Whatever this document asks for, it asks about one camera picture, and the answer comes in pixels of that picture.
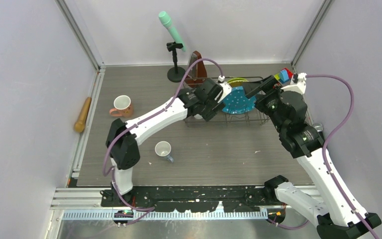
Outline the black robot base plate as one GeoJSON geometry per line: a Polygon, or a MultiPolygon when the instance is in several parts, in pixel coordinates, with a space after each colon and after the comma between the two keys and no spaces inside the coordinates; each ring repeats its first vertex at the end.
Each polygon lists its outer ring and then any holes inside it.
{"type": "Polygon", "coordinates": [[[259,207],[287,205],[263,186],[135,186],[123,196],[114,187],[101,190],[102,207],[130,207],[141,212],[255,212],[259,207]]]}

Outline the blue dotted plate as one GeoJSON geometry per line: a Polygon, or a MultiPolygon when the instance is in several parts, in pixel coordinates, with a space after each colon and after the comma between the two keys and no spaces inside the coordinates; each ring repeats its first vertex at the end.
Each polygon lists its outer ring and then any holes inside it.
{"type": "Polygon", "coordinates": [[[255,96],[247,98],[242,86],[233,87],[232,92],[223,99],[225,107],[222,112],[231,115],[240,115],[252,111],[255,108],[255,96]]]}

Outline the white bowl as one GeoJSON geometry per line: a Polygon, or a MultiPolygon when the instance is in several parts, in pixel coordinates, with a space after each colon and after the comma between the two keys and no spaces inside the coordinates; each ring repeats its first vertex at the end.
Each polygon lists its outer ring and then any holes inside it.
{"type": "Polygon", "coordinates": [[[203,119],[203,117],[201,116],[201,115],[199,115],[199,114],[196,114],[196,115],[194,115],[193,116],[195,119],[197,119],[197,120],[201,120],[201,119],[203,119]]]}

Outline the woven bamboo plate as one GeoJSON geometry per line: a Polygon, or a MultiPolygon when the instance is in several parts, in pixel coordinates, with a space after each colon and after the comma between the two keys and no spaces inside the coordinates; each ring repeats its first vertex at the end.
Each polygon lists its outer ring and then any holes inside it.
{"type": "Polygon", "coordinates": [[[232,88],[241,87],[243,82],[228,83],[232,88]]]}

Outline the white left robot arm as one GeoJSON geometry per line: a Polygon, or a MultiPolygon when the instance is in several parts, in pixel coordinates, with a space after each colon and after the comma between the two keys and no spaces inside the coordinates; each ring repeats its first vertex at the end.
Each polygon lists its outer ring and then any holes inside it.
{"type": "Polygon", "coordinates": [[[169,125],[199,115],[212,119],[225,104],[223,99],[232,92],[227,82],[206,79],[196,88],[180,88],[166,103],[154,110],[123,122],[112,122],[106,140],[105,158],[112,161],[113,199],[121,206],[132,202],[132,171],[140,160],[139,146],[149,137],[169,125]]]}

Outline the grey printed mug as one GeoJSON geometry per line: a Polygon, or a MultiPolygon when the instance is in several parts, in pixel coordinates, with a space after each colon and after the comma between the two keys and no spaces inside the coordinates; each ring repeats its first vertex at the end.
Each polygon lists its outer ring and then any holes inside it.
{"type": "Polygon", "coordinates": [[[163,157],[163,158],[165,158],[166,160],[168,160],[171,163],[174,162],[174,159],[171,156],[172,147],[171,147],[170,143],[168,143],[167,141],[160,141],[160,142],[158,142],[155,145],[154,150],[155,150],[155,153],[159,157],[163,157]]]}

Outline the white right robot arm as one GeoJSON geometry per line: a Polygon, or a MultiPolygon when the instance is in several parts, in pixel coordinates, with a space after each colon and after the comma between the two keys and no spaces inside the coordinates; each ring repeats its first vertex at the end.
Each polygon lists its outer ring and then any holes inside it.
{"type": "Polygon", "coordinates": [[[353,196],[335,168],[322,126],[306,120],[304,101],[307,75],[300,73],[283,86],[273,76],[243,83],[245,95],[255,97],[255,108],[274,124],[282,146],[298,161],[316,186],[321,200],[296,188],[279,175],[265,182],[264,198],[270,204],[285,203],[309,222],[322,239],[356,239],[374,233],[380,217],[368,212],[353,196]]]}

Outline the pink floral mug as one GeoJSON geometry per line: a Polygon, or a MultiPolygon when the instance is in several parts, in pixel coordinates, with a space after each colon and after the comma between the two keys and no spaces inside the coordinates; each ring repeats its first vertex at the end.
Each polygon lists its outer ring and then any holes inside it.
{"type": "Polygon", "coordinates": [[[109,110],[109,114],[113,117],[132,117],[134,113],[134,108],[132,105],[132,101],[127,95],[120,95],[116,97],[113,101],[113,106],[111,110],[109,110]]]}

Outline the lime green plate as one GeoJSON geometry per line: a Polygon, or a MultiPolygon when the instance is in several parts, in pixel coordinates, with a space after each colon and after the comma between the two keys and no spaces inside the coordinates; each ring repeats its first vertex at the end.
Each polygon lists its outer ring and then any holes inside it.
{"type": "Polygon", "coordinates": [[[228,80],[227,82],[228,83],[234,83],[234,82],[247,82],[248,80],[245,79],[245,78],[232,78],[230,80],[228,80]]]}

